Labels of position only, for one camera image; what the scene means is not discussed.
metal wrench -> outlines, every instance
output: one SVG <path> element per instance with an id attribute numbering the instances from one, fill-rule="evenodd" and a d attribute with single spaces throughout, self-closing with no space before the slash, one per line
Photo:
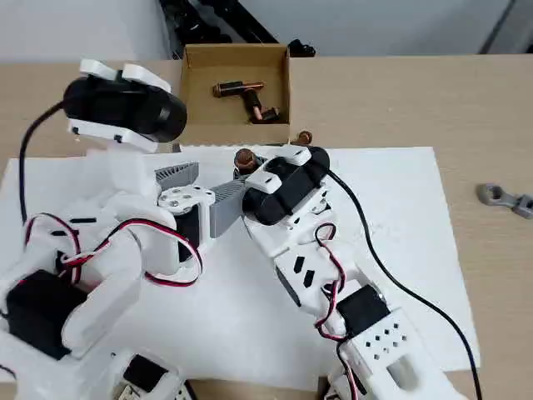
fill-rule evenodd
<path id="1" fill-rule="evenodd" d="M 513 210 L 523 218 L 533 219 L 533 197 L 513 196 L 499 185 L 486 183 L 476 188 L 477 197 L 487 206 L 502 206 Z"/>

table surface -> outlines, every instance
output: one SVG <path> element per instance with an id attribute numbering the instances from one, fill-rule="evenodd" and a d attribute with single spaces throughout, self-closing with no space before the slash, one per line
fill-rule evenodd
<path id="1" fill-rule="evenodd" d="M 145 62 L 178 87 L 179 62 Z M 533 221 L 481 205 L 477 183 L 533 194 L 533 57 L 317 57 L 291 60 L 291 130 L 314 144 L 371 148 L 433 146 L 481 346 L 486 399 L 533 398 Z M 0 66 L 0 167 L 23 131 L 78 76 L 74 64 Z M 88 143 L 56 116 L 36 135 L 33 156 L 81 155 Z M 223 139 L 213 134 L 213 143 Z M 473 397 L 468 372 L 449 374 Z M 234 382 L 194 382 L 206 399 L 312 399 L 309 392 Z M 0 387 L 10 398 L 12 387 Z"/>

wire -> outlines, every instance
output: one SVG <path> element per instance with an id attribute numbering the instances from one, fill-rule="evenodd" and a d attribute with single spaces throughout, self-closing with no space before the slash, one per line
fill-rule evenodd
<path id="1" fill-rule="evenodd" d="M 20 201 L 20 213 L 22 218 L 22 223 L 26 223 L 27 220 L 27 210 L 26 210 L 26 188 L 25 188 L 25 162 L 26 162 L 26 151 L 27 146 L 32 139 L 33 134 L 39 128 L 39 126 L 49 119 L 53 114 L 64 109 L 64 107 L 70 103 L 74 103 L 79 100 L 88 99 L 88 98 L 97 98 L 102 95 L 113 95 L 113 94 L 144 94 L 140 90 L 123 90 L 117 91 L 116 89 L 98 89 L 91 92 L 85 92 L 81 94 L 72 95 L 70 97 L 64 98 L 61 102 L 57 102 L 51 106 L 47 111 L 41 114 L 32 124 L 29 126 L 27 131 L 22 137 L 22 142 L 20 146 L 20 152 L 18 154 L 18 198 Z"/>
<path id="2" fill-rule="evenodd" d="M 67 235 L 71 238 L 72 244 L 74 246 L 74 253 L 76 254 L 76 256 L 74 256 L 74 257 L 79 257 L 79 254 L 81 253 L 82 249 L 81 249 L 80 242 L 79 242 L 79 239 L 77 237 L 76 231 L 70 225 L 68 225 L 68 223 L 63 221 L 60 217 L 58 217 L 56 215 L 53 215 L 53 214 L 50 214 L 48 212 L 45 212 L 45 213 L 44 212 L 40 212 L 39 214 L 34 215 L 33 217 L 31 217 L 30 220 L 26 223 L 26 234 L 25 234 L 25 237 L 24 237 L 24 247 L 26 247 L 27 244 L 30 241 L 30 237 L 32 236 L 32 230 L 33 230 L 33 225 L 35 224 L 35 221 L 38 218 L 42 218 L 42 217 L 46 217 L 46 218 L 51 219 L 52 221 L 54 221 L 56 224 L 59 224 L 63 229 L 65 229 L 67 231 Z M 60 273 L 59 276 L 61 277 L 61 276 L 65 275 L 66 272 L 67 271 L 63 271 L 62 273 Z M 74 274 L 71 276 L 72 283 L 79 282 L 81 274 L 82 274 L 82 272 L 81 272 L 80 268 L 74 268 Z"/>
<path id="3" fill-rule="evenodd" d="M 4 367 L 2 364 L 0 364 L 0 369 L 11 375 L 13 379 L 17 380 L 17 374 L 11 368 Z"/>
<path id="4" fill-rule="evenodd" d="M 336 259 L 335 254 L 333 254 L 330 248 L 323 242 L 324 239 L 321 239 L 318 237 L 318 233 L 321 231 L 321 229 L 326 228 L 326 227 L 331 228 L 331 231 L 328 237 L 326 238 L 326 240 L 332 240 L 335 237 L 336 225 L 332 222 L 325 222 L 322 225 L 319 225 L 315 229 L 315 240 L 321 248 L 325 248 L 327 252 L 329 253 L 330 261 L 335 265 L 335 267 L 337 268 L 339 272 L 339 278 L 331 283 L 331 291 L 330 291 L 330 298 L 329 298 L 330 302 L 329 302 L 329 307 L 327 309 L 327 313 L 324 317 L 318 319 L 315 322 L 315 328 L 322 337 L 333 340 L 334 342 L 337 342 L 336 352 L 337 352 L 337 356 L 339 357 L 339 361 L 344 367 L 346 378 L 348 379 L 348 383 L 350 386 L 351 400 L 357 400 L 357 387 L 356 387 L 356 382 L 355 382 L 355 378 L 353 375 L 353 371 L 351 370 L 351 367 L 348 365 L 346 360 L 344 360 L 344 358 L 342 358 L 341 356 L 341 345 L 345 343 L 346 340 L 348 340 L 348 336 L 343 337 L 343 336 L 332 335 L 330 333 L 324 332 L 324 324 L 329 319 L 329 317 L 333 314 L 333 311 L 336 308 L 336 296 L 342 290 L 346 282 L 346 273 L 344 271 L 344 268 Z"/>
<path id="5" fill-rule="evenodd" d="M 468 343 L 468 340 L 466 339 L 465 334 L 461 331 L 461 328 L 457 323 L 451 318 L 448 314 L 446 314 L 444 311 L 442 311 L 440 308 L 438 308 L 435 304 L 432 302 L 426 300 L 419 294 L 413 292 L 408 287 L 404 286 L 401 282 L 399 282 L 385 267 L 383 262 L 380 260 L 379 256 L 377 255 L 377 252 L 374 248 L 374 244 L 371 240 L 371 233 L 370 228 L 368 226 L 368 221 L 366 220 L 365 213 L 363 212 L 363 208 L 361 206 L 361 203 L 357 199 L 357 196 L 355 193 L 350 189 L 350 187 L 342 180 L 340 179 L 331 169 L 328 167 L 323 166 L 319 162 L 314 162 L 317 166 L 322 168 L 326 174 L 333 179 L 341 188 L 346 192 L 346 194 L 350 197 L 350 199 L 353 201 L 354 205 L 356 206 L 357 213 L 359 214 L 359 218 L 361 219 L 361 224 L 363 226 L 363 229 L 365 231 L 365 239 L 366 244 L 368 246 L 368 249 L 370 250 L 370 253 L 374 260 L 376 261 L 376 264 L 379 266 L 379 268 L 383 271 L 383 273 L 403 292 L 407 293 L 412 298 L 418 300 L 420 303 L 424 304 L 431 310 L 433 310 L 435 313 L 439 314 L 441 317 L 443 317 L 456 331 L 457 335 L 461 339 L 463 345 L 465 346 L 466 354 L 468 355 L 468 360 L 470 362 L 471 372 L 472 372 L 472 379 L 474 381 L 474 387 L 476 389 L 476 398 L 477 400 L 483 399 L 483 394 L 481 391 L 481 383 L 479 379 L 479 375 L 477 373 L 477 367 L 476 367 L 476 360 L 474 359 L 474 354 L 472 353 L 472 349 L 470 344 Z"/>
<path id="6" fill-rule="evenodd" d="M 173 281 L 170 279 L 163 279 L 160 277 L 155 277 L 149 272 L 145 272 L 144 276 L 149 281 L 163 285 L 163 286 L 170 286 L 175 288 L 187 288 L 191 285 L 193 285 L 198 278 L 203 274 L 203 261 L 202 257 L 200 256 L 200 253 L 198 252 L 198 249 L 193 246 L 186 237 L 183 237 L 180 233 L 178 233 L 176 230 L 167 227 L 166 225 L 162 225 L 159 222 L 151 221 L 149 219 L 144 218 L 132 218 L 127 219 L 126 221 L 123 221 L 119 223 L 111 232 L 106 236 L 106 238 L 96 246 L 96 248 L 92 252 L 86 252 L 83 254 L 78 254 L 75 257 L 63 259 L 63 265 L 66 268 L 81 268 L 83 264 L 85 264 L 90 259 L 97 256 L 99 253 L 101 253 L 103 250 L 105 250 L 108 246 L 111 245 L 111 239 L 112 237 L 120 232 L 121 230 L 125 228 L 130 228 L 133 226 L 143 226 L 143 227 L 149 227 L 152 229 L 155 229 L 159 233 L 166 234 L 167 236 L 170 236 L 173 239 L 176 239 L 181 245 L 183 245 L 192 255 L 194 258 L 196 264 L 198 273 L 197 275 L 191 280 L 186 282 L 179 282 L 179 281 Z"/>
<path id="7" fill-rule="evenodd" d="M 339 357 L 339 361 L 341 361 L 342 366 L 344 367 L 344 372 L 346 374 L 346 378 L 348 379 L 348 385 L 350 386 L 350 394 L 351 394 L 351 400 L 357 400 L 357 385 L 356 380 L 353 377 L 353 371 L 351 370 L 350 366 L 348 365 L 348 362 L 344 359 L 344 357 L 341 354 L 341 346 L 344 342 L 339 342 L 336 345 L 336 355 Z"/>
<path id="8" fill-rule="evenodd" d="M 318 237 L 318 233 L 321 229 L 323 228 L 326 228 L 326 227 L 329 227 L 331 228 L 331 232 L 328 236 L 328 239 L 327 240 L 332 240 L 334 237 L 335 237 L 335 234 L 336 234 L 336 225 L 332 222 L 324 222 L 322 225 L 319 225 L 316 229 L 315 229 L 315 240 L 316 242 L 318 243 L 318 245 L 321 247 L 321 248 L 325 248 L 327 250 L 327 252 L 329 253 L 330 255 L 330 260 L 331 262 L 333 263 L 333 265 L 335 265 L 337 271 L 339 272 L 339 275 L 341 276 L 341 282 L 340 282 L 340 287 L 339 287 L 339 292 L 344 288 L 344 285 L 346 283 L 346 273 L 344 272 L 344 268 L 341 266 L 341 264 L 339 263 L 339 261 L 336 259 L 335 255 L 333 254 L 333 252 L 330 250 L 330 248 L 324 243 L 323 239 L 320 239 Z"/>

cardboard box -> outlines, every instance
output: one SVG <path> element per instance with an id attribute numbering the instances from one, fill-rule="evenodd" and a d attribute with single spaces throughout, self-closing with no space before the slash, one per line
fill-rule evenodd
<path id="1" fill-rule="evenodd" d="M 280 109 L 279 122 L 249 122 L 240 96 L 214 97 L 217 83 L 264 82 L 263 109 Z M 291 112 L 289 53 L 281 44 L 188 45 L 182 64 L 180 99 L 187 105 L 182 144 L 210 144 L 213 135 L 227 144 L 286 143 Z"/>

gray plastic part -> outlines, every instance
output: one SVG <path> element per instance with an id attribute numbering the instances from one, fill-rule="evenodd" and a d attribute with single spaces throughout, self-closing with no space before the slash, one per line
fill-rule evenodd
<path id="1" fill-rule="evenodd" d="M 215 202 L 209 208 L 212 238 L 221 236 L 242 215 L 244 180 L 242 177 L 211 188 L 215 193 Z"/>
<path id="2" fill-rule="evenodd" d="M 521 217 L 533 219 L 533 197 L 527 194 L 522 196 L 518 204 L 513 207 L 513 211 Z"/>
<path id="3" fill-rule="evenodd" d="M 162 190 L 191 185 L 198 178 L 198 163 L 175 165 L 156 170 L 156 180 Z"/>
<path id="4" fill-rule="evenodd" d="M 513 208 L 519 202 L 518 197 L 505 192 L 501 186 L 492 183 L 479 185 L 476 192 L 480 202 L 487 206 Z"/>

